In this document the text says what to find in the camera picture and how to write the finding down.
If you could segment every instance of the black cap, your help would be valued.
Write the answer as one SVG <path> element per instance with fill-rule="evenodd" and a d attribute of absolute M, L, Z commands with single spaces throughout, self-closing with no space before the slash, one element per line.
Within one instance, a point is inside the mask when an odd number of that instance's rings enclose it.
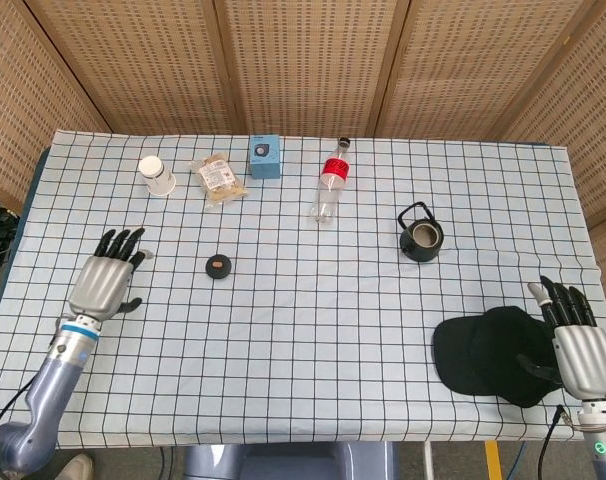
<path fill-rule="evenodd" d="M 205 272 L 215 280 L 225 278 L 232 270 L 232 262 L 228 257 L 221 254 L 216 254 L 205 264 Z"/>
<path fill-rule="evenodd" d="M 463 395 L 498 395 L 529 408 L 561 386 L 549 330 L 518 307 L 446 320 L 433 344 L 441 381 Z"/>

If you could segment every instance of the red bottle label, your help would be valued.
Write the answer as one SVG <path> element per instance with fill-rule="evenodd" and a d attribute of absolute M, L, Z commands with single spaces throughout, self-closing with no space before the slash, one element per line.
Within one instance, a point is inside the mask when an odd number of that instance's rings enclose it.
<path fill-rule="evenodd" d="M 350 171 L 350 164 L 340 158 L 328 158 L 323 167 L 323 174 L 333 173 L 343 180 L 347 180 L 347 172 Z"/>

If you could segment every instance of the yellow stripe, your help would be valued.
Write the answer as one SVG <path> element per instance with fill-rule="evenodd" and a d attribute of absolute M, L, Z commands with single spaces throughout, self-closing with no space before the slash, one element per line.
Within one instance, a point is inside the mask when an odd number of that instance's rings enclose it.
<path fill-rule="evenodd" d="M 499 459 L 499 444 L 494 440 L 485 442 L 485 457 L 487 458 L 487 474 L 490 480 L 503 480 L 501 460 Z"/>

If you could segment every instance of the shoe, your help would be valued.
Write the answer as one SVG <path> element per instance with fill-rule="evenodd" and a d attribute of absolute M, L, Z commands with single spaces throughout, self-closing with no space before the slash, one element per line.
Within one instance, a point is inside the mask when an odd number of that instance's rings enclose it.
<path fill-rule="evenodd" d="M 92 459 L 81 453 L 70 460 L 55 480 L 92 480 L 93 477 L 94 464 Z"/>

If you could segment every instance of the cap brim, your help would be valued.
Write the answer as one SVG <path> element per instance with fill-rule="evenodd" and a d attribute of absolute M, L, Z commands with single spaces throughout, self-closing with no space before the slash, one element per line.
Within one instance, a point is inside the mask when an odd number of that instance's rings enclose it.
<path fill-rule="evenodd" d="M 496 395 L 474 369 L 469 352 L 474 330 L 485 320 L 483 316 L 453 318 L 434 330 L 436 371 L 450 390 L 463 395 Z"/>

